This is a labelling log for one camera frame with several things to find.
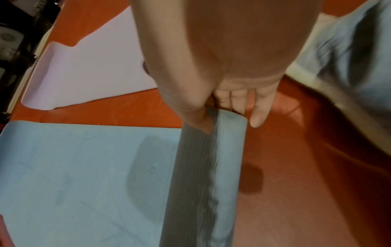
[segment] white object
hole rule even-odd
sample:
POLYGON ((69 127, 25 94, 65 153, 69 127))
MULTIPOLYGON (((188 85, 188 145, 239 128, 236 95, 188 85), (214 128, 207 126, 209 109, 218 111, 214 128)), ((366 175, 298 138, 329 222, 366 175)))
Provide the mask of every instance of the white object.
POLYGON ((156 88, 142 63, 129 7, 74 47, 51 42, 38 61, 22 104, 52 110, 156 88))

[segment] blue mat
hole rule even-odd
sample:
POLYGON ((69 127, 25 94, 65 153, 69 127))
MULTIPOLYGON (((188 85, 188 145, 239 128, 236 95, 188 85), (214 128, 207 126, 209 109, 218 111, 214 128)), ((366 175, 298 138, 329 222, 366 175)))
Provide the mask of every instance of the blue mat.
POLYGON ((180 129, 9 123, 0 213, 17 247, 156 247, 180 129))

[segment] orange surface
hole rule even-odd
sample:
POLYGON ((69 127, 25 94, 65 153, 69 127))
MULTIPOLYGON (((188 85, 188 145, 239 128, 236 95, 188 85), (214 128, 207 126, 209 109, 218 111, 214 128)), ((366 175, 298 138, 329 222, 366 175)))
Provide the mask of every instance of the orange surface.
MULTIPOLYGON (((362 2, 326 0, 324 10, 343 15, 362 2)), ((49 40, 73 46, 126 7, 125 0, 67 0, 49 40)), ((51 111, 18 103, 12 120, 182 124, 157 90, 51 111)), ((234 246, 391 246, 390 188, 391 157, 331 103, 285 78, 265 124, 247 131, 234 246)))

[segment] blue fabric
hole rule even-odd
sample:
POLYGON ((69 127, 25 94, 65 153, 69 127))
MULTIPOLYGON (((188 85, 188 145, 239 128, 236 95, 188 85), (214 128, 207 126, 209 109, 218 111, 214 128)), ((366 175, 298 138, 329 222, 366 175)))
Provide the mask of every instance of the blue fabric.
POLYGON ((16 246, 159 245, 180 129, 9 123, 0 213, 16 246))

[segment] red surface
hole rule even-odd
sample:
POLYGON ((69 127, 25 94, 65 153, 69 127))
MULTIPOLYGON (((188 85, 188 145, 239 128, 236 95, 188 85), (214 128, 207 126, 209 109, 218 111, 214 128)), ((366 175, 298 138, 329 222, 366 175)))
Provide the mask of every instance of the red surface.
MULTIPOLYGON (((343 15, 363 2, 326 0, 324 10, 343 15)), ((126 7, 125 0, 67 0, 50 40, 75 45, 126 7)), ((18 103, 12 120, 182 124, 157 90, 51 111, 18 103)), ((235 246, 391 246, 390 166, 323 97, 283 79, 265 124, 247 132, 235 246)))

